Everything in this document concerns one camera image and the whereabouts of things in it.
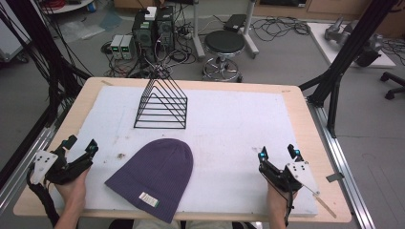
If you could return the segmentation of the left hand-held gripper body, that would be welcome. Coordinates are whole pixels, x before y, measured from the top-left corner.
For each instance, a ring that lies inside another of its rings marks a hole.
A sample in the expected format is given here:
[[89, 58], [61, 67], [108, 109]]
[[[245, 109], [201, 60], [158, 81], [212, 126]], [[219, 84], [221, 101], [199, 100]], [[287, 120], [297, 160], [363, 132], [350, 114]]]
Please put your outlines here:
[[34, 159], [30, 181], [33, 184], [45, 180], [59, 185], [69, 183], [93, 164], [93, 157], [94, 153], [87, 150], [73, 162], [67, 162], [64, 148], [51, 153], [39, 150]]

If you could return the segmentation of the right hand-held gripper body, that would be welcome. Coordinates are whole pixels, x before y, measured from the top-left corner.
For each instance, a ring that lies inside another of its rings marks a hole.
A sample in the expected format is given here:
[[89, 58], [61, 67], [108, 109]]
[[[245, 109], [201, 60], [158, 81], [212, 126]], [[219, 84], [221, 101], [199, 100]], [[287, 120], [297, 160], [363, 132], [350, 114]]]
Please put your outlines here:
[[284, 170], [279, 170], [265, 160], [260, 163], [259, 171], [267, 181], [283, 192], [297, 192], [302, 187], [306, 187], [313, 194], [320, 194], [307, 161], [291, 162], [285, 166]]

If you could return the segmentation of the purple knit beanie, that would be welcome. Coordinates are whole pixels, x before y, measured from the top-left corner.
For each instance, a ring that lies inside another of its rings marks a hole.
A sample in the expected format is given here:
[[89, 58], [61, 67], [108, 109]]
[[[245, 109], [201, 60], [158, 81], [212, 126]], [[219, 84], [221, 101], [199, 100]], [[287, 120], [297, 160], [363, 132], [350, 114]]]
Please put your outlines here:
[[153, 140], [105, 184], [138, 209], [171, 223], [193, 171], [190, 147], [175, 138]]

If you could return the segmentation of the person's right hand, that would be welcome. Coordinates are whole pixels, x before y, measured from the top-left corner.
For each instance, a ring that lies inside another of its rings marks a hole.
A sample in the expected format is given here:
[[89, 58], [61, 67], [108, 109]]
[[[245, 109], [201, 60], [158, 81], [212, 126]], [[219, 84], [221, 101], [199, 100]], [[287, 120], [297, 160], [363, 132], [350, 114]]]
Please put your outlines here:
[[271, 183], [267, 185], [266, 206], [268, 210], [268, 222], [283, 221], [286, 223], [288, 202], [294, 199], [290, 193], [285, 193], [275, 188]]

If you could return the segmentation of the white foam mat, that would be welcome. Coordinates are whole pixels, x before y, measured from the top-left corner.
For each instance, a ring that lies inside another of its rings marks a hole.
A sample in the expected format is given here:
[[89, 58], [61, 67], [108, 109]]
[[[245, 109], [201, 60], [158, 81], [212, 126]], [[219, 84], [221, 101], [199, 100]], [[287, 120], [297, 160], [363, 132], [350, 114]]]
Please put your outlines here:
[[94, 139], [98, 151], [87, 177], [89, 210], [146, 213], [110, 189], [105, 181], [147, 143], [161, 138], [185, 142], [193, 171], [174, 217], [182, 213], [266, 213], [266, 181], [258, 154], [266, 147], [277, 168], [290, 163], [296, 142], [281, 94], [188, 90], [186, 128], [134, 127], [141, 87], [103, 87], [79, 130], [68, 159], [81, 156]]

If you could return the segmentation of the thin wooden strip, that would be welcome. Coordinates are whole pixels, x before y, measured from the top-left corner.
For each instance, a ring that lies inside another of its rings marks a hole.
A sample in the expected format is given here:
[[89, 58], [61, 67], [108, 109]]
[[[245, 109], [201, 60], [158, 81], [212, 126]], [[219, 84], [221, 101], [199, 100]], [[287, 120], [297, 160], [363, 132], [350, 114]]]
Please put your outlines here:
[[334, 218], [337, 219], [337, 215], [331, 210], [331, 208], [328, 206], [328, 204], [323, 201], [319, 195], [317, 194], [312, 194], [313, 197], [318, 201], [318, 203]]

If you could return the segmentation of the grey power supply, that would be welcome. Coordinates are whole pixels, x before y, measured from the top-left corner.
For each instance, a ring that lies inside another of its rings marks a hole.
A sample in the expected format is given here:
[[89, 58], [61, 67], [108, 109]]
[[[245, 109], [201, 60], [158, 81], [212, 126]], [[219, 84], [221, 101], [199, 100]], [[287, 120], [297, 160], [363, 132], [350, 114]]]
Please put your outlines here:
[[134, 58], [135, 55], [135, 43], [134, 43], [134, 38], [132, 35], [124, 35], [121, 43], [120, 43], [120, 49], [121, 49], [121, 54], [122, 58], [125, 60], [130, 60]]
[[120, 44], [121, 44], [122, 39], [123, 39], [122, 35], [116, 35], [110, 44], [110, 48], [111, 48], [113, 57], [114, 57], [114, 59], [117, 59], [117, 60], [122, 58], [122, 53], [120, 50]]

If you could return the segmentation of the black round stool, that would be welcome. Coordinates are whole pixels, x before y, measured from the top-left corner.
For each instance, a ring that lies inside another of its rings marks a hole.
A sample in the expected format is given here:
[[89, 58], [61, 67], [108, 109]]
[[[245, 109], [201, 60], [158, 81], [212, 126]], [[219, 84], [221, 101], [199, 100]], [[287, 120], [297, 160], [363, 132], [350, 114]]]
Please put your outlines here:
[[203, 65], [202, 78], [215, 81], [243, 81], [238, 65], [232, 60], [233, 56], [245, 48], [243, 37], [234, 31], [213, 31], [204, 39], [205, 49], [214, 54]]

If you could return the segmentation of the white platform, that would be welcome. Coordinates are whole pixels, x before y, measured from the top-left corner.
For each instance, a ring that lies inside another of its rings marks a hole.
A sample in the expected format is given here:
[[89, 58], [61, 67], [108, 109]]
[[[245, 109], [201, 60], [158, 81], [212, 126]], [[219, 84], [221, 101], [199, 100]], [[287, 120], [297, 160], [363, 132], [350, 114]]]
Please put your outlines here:
[[[309, 23], [312, 38], [316, 41], [318, 48], [330, 64], [340, 52], [340, 47], [335, 41], [328, 41], [324, 38], [325, 30], [329, 26], [330, 24]], [[390, 69], [395, 67], [395, 63], [387, 54], [383, 51], [380, 51], [379, 54], [380, 56], [374, 60], [370, 68]]]

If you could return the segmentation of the black computer tower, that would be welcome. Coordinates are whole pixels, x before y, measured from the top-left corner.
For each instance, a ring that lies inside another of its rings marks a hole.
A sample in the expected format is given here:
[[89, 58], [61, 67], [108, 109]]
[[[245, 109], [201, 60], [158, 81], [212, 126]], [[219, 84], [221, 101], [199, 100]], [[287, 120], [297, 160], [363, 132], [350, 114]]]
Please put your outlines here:
[[155, 63], [156, 23], [145, 19], [145, 11], [140, 10], [134, 20], [132, 34], [137, 47], [138, 57], [145, 57], [149, 62]]
[[157, 28], [160, 41], [160, 48], [166, 52], [175, 49], [174, 40], [174, 8], [172, 6], [163, 7], [157, 11]]

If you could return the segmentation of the black flat box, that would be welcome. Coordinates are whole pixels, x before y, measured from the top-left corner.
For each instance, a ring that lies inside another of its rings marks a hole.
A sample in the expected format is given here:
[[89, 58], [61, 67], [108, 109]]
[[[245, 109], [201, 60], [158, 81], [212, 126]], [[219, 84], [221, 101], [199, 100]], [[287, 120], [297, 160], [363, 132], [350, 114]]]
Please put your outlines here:
[[224, 24], [226, 31], [237, 32], [239, 28], [245, 23], [245, 14], [232, 14]]

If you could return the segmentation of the white round table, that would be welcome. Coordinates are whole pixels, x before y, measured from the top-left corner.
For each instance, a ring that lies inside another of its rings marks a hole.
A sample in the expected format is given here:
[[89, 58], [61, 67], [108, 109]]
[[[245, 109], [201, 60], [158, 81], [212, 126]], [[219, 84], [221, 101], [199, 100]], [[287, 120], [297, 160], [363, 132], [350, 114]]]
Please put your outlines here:
[[47, 14], [79, 10], [92, 5], [95, 0], [41, 0], [39, 7]]

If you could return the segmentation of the white metal stand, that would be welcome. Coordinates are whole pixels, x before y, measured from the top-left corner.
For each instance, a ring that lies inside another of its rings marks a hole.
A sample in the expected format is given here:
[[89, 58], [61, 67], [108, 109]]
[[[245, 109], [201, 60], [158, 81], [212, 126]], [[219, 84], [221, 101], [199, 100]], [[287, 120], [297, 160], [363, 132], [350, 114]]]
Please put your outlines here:
[[[192, 40], [197, 52], [198, 59], [203, 60], [205, 59], [205, 51], [203, 49], [202, 42], [199, 38], [199, 0], [192, 0], [192, 2], [193, 2]], [[260, 53], [255, 43], [253, 42], [252, 38], [249, 35], [251, 20], [256, 2], [257, 0], [248, 0], [245, 25], [239, 29], [239, 33], [242, 35], [245, 44], [250, 50], [252, 58], [255, 58]]]

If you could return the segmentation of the aluminium rail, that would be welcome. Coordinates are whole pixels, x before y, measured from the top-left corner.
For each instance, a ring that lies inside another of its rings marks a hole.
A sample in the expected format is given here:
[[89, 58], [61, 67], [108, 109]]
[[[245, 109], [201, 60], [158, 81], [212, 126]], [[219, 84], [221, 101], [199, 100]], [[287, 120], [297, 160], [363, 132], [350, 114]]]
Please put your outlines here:
[[343, 189], [343, 195], [349, 204], [351, 216], [354, 217], [360, 229], [376, 229], [372, 216], [355, 182], [350, 165], [344, 155], [340, 143], [327, 128], [328, 115], [324, 108], [318, 108], [308, 103], [309, 111], [318, 129], [321, 139], [330, 158], [332, 168], [340, 176], [337, 181]]
[[26, 184], [27, 170], [34, 161], [36, 152], [47, 149], [50, 146], [57, 130], [58, 127], [54, 124], [50, 127], [44, 127], [36, 134], [31, 135], [27, 141], [23, 142], [23, 147], [21, 148], [23, 156], [17, 161], [16, 167], [0, 189], [0, 216], [7, 211], [11, 201]]

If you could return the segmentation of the black metal frame stand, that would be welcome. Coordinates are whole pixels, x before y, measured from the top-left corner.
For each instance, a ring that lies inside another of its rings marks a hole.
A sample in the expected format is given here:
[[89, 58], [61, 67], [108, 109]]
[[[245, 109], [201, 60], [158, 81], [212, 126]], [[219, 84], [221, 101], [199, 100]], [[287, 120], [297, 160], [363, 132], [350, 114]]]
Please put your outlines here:
[[397, 2], [398, 0], [372, 0], [330, 66], [319, 76], [299, 86], [301, 91], [316, 86], [315, 91], [308, 96], [308, 102], [317, 108], [322, 108], [326, 98], [330, 98], [327, 130], [333, 138], [336, 138], [335, 121], [342, 77]]
[[62, 36], [59, 25], [42, 9], [38, 0], [5, 0], [0, 3], [0, 20], [34, 62], [49, 85], [46, 123], [58, 119], [59, 107], [69, 110], [84, 86], [93, 77], [84, 67], [79, 69], [75, 53]]

